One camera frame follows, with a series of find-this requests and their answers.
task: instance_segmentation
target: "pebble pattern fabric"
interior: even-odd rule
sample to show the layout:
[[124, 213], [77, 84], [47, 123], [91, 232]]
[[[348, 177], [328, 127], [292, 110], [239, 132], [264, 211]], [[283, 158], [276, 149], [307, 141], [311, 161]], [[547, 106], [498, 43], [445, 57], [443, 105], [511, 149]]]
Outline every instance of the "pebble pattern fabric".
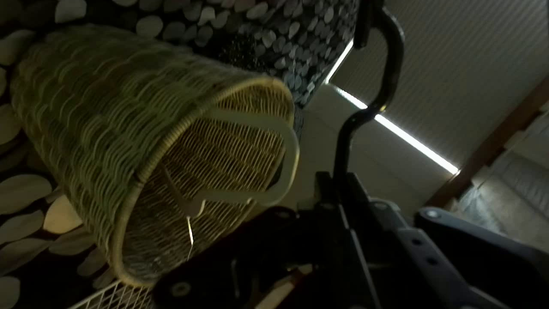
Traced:
[[[299, 117], [352, 39], [357, 5], [359, 0], [0, 0], [0, 307], [69, 307], [115, 281], [86, 226], [71, 206], [59, 206], [67, 202], [64, 192], [14, 117], [10, 75], [29, 45], [72, 24], [127, 29], [280, 77], [292, 89]], [[112, 302], [100, 299], [84, 307]]]

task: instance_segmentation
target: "wooden slat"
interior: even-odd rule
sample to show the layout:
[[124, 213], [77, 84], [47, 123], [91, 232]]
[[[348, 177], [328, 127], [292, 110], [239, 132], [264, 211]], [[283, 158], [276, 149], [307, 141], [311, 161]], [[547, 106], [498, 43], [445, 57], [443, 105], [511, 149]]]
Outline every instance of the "wooden slat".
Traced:
[[427, 206], [445, 204], [462, 194], [470, 178], [487, 163], [501, 154], [505, 142], [517, 132], [527, 127], [539, 110], [549, 99], [549, 75], [496, 127], [496, 130], [474, 151], [460, 175], [448, 180], [434, 196], [426, 202]]

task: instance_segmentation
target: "woven basket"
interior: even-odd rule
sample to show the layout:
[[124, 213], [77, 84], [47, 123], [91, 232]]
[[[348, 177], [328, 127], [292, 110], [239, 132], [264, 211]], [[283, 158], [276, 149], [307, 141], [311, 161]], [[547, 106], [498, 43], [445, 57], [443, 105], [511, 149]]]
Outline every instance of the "woven basket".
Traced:
[[137, 287], [282, 199], [295, 173], [280, 81], [119, 29], [47, 36], [17, 65], [12, 105], [117, 276]]

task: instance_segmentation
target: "basket rim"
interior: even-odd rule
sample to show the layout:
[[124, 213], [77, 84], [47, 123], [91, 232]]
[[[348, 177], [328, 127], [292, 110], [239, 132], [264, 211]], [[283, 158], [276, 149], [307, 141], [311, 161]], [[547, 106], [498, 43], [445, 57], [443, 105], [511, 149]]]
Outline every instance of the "basket rim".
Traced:
[[285, 82], [282, 82], [276, 77], [270, 77], [270, 75], [256, 75], [256, 77], [247, 77], [244, 81], [239, 81], [237, 84], [232, 84], [211, 96], [204, 98], [204, 103], [197, 108], [194, 108], [187, 117], [184, 117], [182, 120], [177, 122], [177, 125], [173, 125], [170, 129], [170, 132], [167, 135], [161, 137], [161, 141], [158, 141], [158, 144], [155, 146], [153, 153], [144, 160], [144, 165], [141, 165], [137, 168], [137, 172], [134, 173], [132, 184], [131, 184], [131, 190], [127, 194], [127, 197], [122, 201], [120, 208], [117, 209], [115, 214], [115, 228], [113, 233], [110, 237], [110, 261], [112, 261], [112, 268], [117, 275], [117, 278], [127, 285], [132, 287], [144, 287], [149, 288], [155, 285], [155, 280], [137, 280], [136, 276], [132, 276], [124, 263], [124, 238], [125, 238], [125, 230], [129, 225], [129, 220], [134, 213], [134, 208], [139, 201], [139, 196], [146, 185], [146, 182], [149, 180], [149, 177], [153, 175], [153, 172], [156, 170], [156, 166], [160, 165], [160, 161], [165, 158], [165, 154], [170, 151], [170, 148], [179, 141], [179, 137], [192, 125], [194, 120], [197, 120], [199, 117], [203, 117], [211, 106], [218, 105], [220, 101], [247, 89], [252, 86], [266, 86], [266, 87], [275, 87], [278, 89], [282, 94], [287, 96], [288, 101], [292, 101], [292, 93], [287, 87]]

